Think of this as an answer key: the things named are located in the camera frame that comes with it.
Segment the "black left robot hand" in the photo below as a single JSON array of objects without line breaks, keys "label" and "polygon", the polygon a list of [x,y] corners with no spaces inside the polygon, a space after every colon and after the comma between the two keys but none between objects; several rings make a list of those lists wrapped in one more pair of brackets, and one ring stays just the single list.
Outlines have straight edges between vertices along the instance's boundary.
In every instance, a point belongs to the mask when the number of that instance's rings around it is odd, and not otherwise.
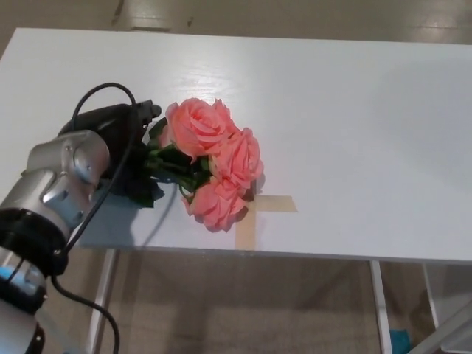
[{"label": "black left robot hand", "polygon": [[144,144],[142,138],[154,118],[161,115],[162,108],[152,100],[137,104],[137,116],[127,104],[110,105],[78,115],[75,128],[79,131],[93,131],[106,143],[110,153],[110,166],[103,178],[111,179],[130,141],[137,150]]}]

